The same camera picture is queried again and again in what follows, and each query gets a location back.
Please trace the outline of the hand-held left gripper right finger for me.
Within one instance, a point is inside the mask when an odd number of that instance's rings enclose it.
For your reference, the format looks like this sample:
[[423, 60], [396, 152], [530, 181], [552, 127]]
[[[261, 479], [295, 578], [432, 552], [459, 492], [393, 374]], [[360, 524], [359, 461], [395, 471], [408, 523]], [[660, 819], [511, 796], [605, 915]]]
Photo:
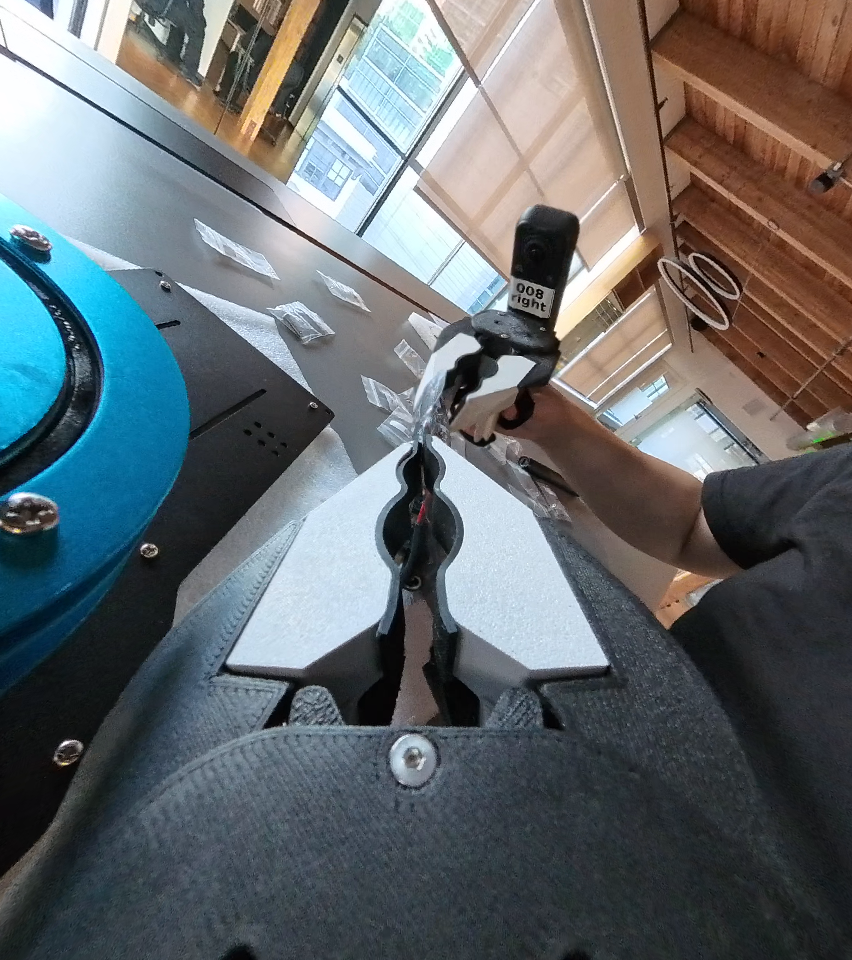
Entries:
[[440, 600], [454, 676], [480, 699], [604, 675], [610, 661], [539, 519], [442, 442], [434, 492], [453, 514]]

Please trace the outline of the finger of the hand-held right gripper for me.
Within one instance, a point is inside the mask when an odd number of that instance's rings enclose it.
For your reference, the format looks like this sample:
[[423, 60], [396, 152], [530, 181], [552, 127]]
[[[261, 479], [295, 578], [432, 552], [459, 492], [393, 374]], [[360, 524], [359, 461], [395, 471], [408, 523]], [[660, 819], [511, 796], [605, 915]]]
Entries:
[[481, 350], [456, 356], [456, 431], [476, 443], [491, 441], [501, 414], [514, 406], [536, 361], [505, 354], [492, 358]]
[[453, 405], [463, 361], [470, 362], [481, 352], [472, 334], [457, 333], [438, 344], [427, 362], [412, 400], [412, 437], [439, 436], [452, 425]]

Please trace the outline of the blue toy robot arm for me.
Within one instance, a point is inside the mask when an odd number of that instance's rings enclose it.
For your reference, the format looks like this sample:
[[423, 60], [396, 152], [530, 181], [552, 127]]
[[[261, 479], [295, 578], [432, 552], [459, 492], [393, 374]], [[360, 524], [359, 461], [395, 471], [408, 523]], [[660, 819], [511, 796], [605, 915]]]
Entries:
[[0, 697], [108, 592], [189, 430], [180, 368], [144, 309], [0, 195]]

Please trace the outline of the black metal base plate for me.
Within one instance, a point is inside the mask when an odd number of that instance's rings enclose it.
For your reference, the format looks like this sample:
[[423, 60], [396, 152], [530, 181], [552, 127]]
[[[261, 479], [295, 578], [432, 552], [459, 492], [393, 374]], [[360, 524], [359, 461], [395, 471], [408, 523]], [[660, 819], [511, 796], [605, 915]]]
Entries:
[[79, 761], [170, 630], [180, 584], [333, 419], [322, 400], [158, 270], [112, 270], [170, 347], [190, 402], [176, 482], [95, 610], [0, 697], [0, 879], [53, 821]]

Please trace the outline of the dark parts bag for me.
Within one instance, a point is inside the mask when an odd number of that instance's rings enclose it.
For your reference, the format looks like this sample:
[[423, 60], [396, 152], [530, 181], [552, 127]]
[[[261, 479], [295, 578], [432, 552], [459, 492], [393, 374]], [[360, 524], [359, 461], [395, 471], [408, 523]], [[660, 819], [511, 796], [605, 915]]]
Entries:
[[392, 719], [401, 725], [468, 726], [479, 716], [475, 695], [454, 672], [460, 633], [443, 583], [456, 539], [454, 510], [441, 498], [440, 487], [440, 454], [451, 451], [445, 443], [450, 379], [440, 368], [423, 374], [399, 460], [401, 498], [389, 508], [384, 527], [398, 575], [390, 641], [400, 666]]

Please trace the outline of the scattered small clear zip bags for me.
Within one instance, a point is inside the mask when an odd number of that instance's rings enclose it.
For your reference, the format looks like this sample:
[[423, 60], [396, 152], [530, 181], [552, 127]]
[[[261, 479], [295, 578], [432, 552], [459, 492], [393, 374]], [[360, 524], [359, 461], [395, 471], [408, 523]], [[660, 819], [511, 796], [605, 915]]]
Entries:
[[[194, 224], [203, 241], [210, 242], [212, 247], [220, 254], [227, 255], [228, 258], [233, 258], [237, 263], [240, 263], [240, 265], [254, 267], [254, 270], [260, 271], [263, 276], [267, 276], [274, 280], [278, 279], [275, 276], [274, 270], [272, 270], [271, 267], [265, 267], [264, 259], [255, 251], [248, 250], [244, 246], [235, 244], [229, 238], [223, 237], [222, 235], [216, 233], [216, 231], [212, 230], [203, 222], [194, 220]], [[255, 259], [254, 255], [255, 257], [260, 257], [260, 259], [263, 260], [263, 270], [260, 270], [259, 267], [255, 266], [253, 262]], [[276, 324], [287, 329], [297, 339], [297, 341], [303, 345], [325, 341], [334, 336], [334, 331], [325, 323], [325, 321], [300, 301], [268, 308], [264, 315], [269, 315], [272, 317]], [[471, 320], [477, 320], [478, 318], [478, 316], [474, 318], [468, 318], [466, 321], [466, 330], [465, 332], [461, 333], [472, 334], [479, 341], [478, 334], [476, 334], [471, 326]], [[485, 352], [484, 348], [495, 347], [497, 344], [490, 341], [485, 344], [480, 343], [480, 345], [481, 351], [490, 356]], [[396, 353], [404, 363], [411, 363], [411, 361], [418, 358], [418, 354], [415, 353], [414, 349], [405, 340], [398, 343], [396, 347]], [[418, 359], [420, 361], [420, 367], [422, 367], [422, 371], [417, 373], [416, 376], [421, 378], [427, 365], [422, 364], [421, 358]], [[396, 393], [394, 390], [386, 388], [383, 384], [372, 380], [368, 376], [364, 375], [361, 378], [361, 381], [363, 388], [366, 390], [368, 401], [372, 405], [378, 406], [384, 410], [388, 410], [389, 412], [389, 417], [380, 424], [378, 432], [393, 447], [400, 447], [413, 441], [424, 440], [423, 438], [412, 437], [412, 388], [404, 393]], [[523, 386], [519, 392], [519, 395], [522, 391], [526, 390], [527, 389]], [[451, 430], [453, 430], [455, 427], [456, 412], [453, 412], [451, 427], [444, 430], [439, 436], [434, 437], [446, 442], [449, 439]], [[552, 494], [550, 494], [550, 497], [545, 497], [541, 492], [539, 492], [538, 486], [536, 486], [526, 474], [524, 474], [517, 466], [515, 466], [515, 464], [510, 468], [514, 471], [517, 477], [520, 478], [521, 483], [525, 485], [524, 488], [529, 487], [529, 492], [527, 493], [519, 492], [519, 488], [515, 486], [511, 487], [512, 491], [518, 498], [525, 502], [538, 517], [552, 517], [564, 521], [569, 520], [569, 516], [565, 508], [559, 504], [558, 500], [555, 500], [555, 503], [552, 503], [552, 499], [555, 499]]]

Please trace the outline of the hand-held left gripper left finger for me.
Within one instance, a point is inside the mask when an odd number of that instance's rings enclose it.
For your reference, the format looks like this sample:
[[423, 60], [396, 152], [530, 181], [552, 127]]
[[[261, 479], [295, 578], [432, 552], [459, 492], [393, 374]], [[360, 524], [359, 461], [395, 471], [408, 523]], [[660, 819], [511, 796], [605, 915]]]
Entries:
[[383, 669], [377, 631], [393, 589], [381, 515], [402, 489], [405, 443], [312, 510], [226, 659], [233, 674], [359, 699]]

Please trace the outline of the person's right hand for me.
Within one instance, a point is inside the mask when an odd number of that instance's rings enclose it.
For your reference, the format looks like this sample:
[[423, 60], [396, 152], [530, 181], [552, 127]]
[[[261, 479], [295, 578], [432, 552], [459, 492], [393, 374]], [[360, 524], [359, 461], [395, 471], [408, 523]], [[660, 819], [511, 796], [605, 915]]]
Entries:
[[486, 441], [504, 433], [530, 441], [552, 455], [581, 446], [597, 426], [587, 409], [552, 383], [521, 391], [513, 406], [492, 415], [489, 426], [479, 422], [461, 429], [475, 441]]

